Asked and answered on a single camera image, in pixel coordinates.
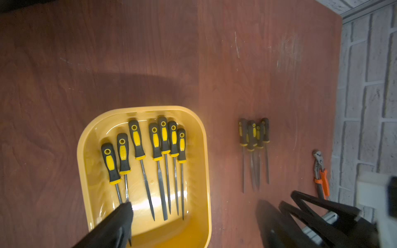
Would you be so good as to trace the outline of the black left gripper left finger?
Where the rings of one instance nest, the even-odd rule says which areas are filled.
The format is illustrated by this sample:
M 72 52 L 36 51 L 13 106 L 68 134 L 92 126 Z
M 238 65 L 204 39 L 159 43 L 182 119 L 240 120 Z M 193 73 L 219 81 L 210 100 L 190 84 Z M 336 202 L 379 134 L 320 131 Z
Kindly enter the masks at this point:
M 74 247 L 125 248 L 127 245 L 132 245 L 132 220 L 132 204 L 122 203 Z

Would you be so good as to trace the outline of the black yellow file five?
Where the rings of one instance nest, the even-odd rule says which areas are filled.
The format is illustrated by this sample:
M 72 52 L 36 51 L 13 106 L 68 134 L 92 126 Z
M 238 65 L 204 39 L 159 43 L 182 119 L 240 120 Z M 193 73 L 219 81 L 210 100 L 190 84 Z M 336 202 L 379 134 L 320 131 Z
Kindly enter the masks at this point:
M 160 149 L 160 138 L 159 138 L 158 131 L 159 131 L 159 126 L 157 123 L 149 124 L 149 137 L 150 137 L 151 145 L 152 145 L 152 149 L 153 149 L 153 160 L 157 162 L 157 166 L 158 166 L 158 182 L 159 182 L 163 219 L 166 221 L 168 219 L 168 214 L 167 214 L 167 207 L 166 207 L 166 200 L 165 200 L 165 193 L 164 193 L 164 183 L 163 183 L 162 171 L 161 171 L 161 167 L 160 167 L 162 153 L 161 153 L 161 149 Z

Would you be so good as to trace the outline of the yellow plastic tray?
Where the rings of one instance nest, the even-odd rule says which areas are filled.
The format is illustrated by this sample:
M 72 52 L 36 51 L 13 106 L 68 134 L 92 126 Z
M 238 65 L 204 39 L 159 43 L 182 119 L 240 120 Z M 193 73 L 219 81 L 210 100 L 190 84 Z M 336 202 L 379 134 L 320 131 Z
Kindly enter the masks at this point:
M 163 219 L 161 197 L 158 182 L 158 166 L 153 160 L 153 149 L 149 137 L 149 124 L 157 123 L 158 117 L 165 116 L 167 124 L 173 120 L 178 128 L 186 130 L 186 158 L 184 163 L 185 180 L 185 219 L 182 212 L 181 165 L 177 161 L 177 182 L 179 214 L 176 210 L 174 164 L 170 153 L 167 154 L 171 193 L 171 214 L 167 197 L 167 180 L 164 155 L 160 161 L 168 219 Z M 133 141 L 128 122 L 139 122 L 142 144 L 146 157 L 144 168 L 148 180 L 154 207 L 153 220 L 149 206 L 140 162 L 135 159 Z M 77 149 L 80 181 L 83 192 L 88 227 L 93 230 L 119 205 L 116 187 L 110 184 L 109 173 L 104 164 L 101 146 L 113 145 L 117 170 L 120 174 L 120 159 L 117 149 L 117 135 L 127 133 L 129 142 L 128 176 L 129 202 L 132 204 L 133 220 L 131 224 L 131 243 L 133 248 L 205 248 L 212 234 L 212 216 L 210 206 L 209 168 L 207 138 L 205 128 L 199 117 L 182 106 L 147 106 L 119 108 L 96 117 L 84 129 Z M 160 149 L 161 133 L 159 127 Z M 122 201 L 126 201 L 125 180 L 121 175 L 118 183 Z

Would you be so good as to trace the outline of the black yellow file ten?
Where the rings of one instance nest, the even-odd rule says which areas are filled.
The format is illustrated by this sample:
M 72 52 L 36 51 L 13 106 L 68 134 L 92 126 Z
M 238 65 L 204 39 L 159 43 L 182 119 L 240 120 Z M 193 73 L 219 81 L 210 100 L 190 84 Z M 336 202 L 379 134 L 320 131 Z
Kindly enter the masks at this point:
M 268 149 L 267 149 L 267 144 L 270 143 L 270 138 L 269 138 L 269 119 L 268 118 L 262 118 L 261 120 L 263 126 L 264 126 L 264 136 L 263 136 L 263 142 L 264 142 L 264 150 L 265 150 L 265 164 L 266 164 L 266 181 L 268 184 L 270 184 L 270 172 L 269 172 L 269 155 L 268 155 Z

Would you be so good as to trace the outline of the black yellow file tool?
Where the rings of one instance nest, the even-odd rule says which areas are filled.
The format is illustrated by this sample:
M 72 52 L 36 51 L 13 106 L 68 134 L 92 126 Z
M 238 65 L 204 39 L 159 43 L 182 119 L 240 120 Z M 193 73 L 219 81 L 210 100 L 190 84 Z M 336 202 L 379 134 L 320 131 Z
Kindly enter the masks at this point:
M 254 120 L 249 120 L 247 125 L 247 140 L 248 146 L 247 150 L 250 153 L 250 170 L 251 170 L 251 180 L 252 180 L 252 188 L 255 190 L 256 178 L 255 178 L 255 169 L 254 169 L 254 151 L 256 146 L 256 123 Z

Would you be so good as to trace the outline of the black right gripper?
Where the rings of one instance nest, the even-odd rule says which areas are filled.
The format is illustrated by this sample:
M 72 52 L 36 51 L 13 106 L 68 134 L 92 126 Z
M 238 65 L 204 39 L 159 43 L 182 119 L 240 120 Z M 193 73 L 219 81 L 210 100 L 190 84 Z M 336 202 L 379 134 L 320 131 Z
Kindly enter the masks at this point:
M 297 207 L 282 201 L 279 210 L 288 218 L 292 216 L 303 222 L 322 240 L 325 248 L 379 248 L 379 232 L 375 224 L 360 217 L 361 210 L 337 202 L 314 197 L 299 191 L 293 191 L 291 198 Z M 328 211 L 320 216 L 307 204 L 311 203 Z M 341 231 L 352 243 L 348 246 L 336 245 Z

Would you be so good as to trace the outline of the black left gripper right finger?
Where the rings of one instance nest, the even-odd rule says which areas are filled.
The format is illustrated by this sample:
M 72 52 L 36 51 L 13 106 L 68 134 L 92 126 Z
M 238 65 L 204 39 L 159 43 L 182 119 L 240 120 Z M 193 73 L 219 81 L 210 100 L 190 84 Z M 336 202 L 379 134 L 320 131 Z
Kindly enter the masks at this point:
M 270 202 L 261 199 L 256 206 L 256 221 L 265 248 L 318 248 L 296 222 Z

